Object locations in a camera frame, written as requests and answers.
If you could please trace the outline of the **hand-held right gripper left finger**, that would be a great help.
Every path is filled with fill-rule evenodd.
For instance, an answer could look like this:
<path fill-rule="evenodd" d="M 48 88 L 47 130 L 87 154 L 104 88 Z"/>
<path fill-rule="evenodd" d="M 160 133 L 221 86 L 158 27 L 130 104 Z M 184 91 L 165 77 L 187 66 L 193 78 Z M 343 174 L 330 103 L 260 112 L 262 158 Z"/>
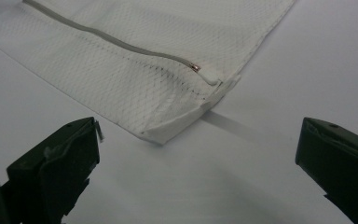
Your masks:
<path fill-rule="evenodd" d="M 72 121 L 7 167 L 3 193 L 12 223 L 62 223 L 100 162 L 99 132 L 93 117 Z"/>

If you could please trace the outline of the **white mesh zippered laundry bag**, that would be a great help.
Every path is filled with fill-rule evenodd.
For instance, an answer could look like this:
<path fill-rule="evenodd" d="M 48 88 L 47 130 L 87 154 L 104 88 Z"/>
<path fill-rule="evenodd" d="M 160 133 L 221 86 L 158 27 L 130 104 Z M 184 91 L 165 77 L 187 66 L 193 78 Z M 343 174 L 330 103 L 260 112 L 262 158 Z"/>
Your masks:
<path fill-rule="evenodd" d="M 20 0 L 0 50 L 82 105 L 163 144 L 239 81 L 296 0 Z"/>

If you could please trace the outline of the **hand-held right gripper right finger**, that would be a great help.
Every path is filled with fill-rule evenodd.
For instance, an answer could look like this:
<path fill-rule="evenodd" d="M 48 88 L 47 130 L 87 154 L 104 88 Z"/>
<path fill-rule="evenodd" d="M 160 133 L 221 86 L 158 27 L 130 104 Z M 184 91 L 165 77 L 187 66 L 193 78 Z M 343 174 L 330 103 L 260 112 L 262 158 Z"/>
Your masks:
<path fill-rule="evenodd" d="M 299 165 L 354 224 L 358 224 L 358 135 L 305 118 L 296 150 Z"/>

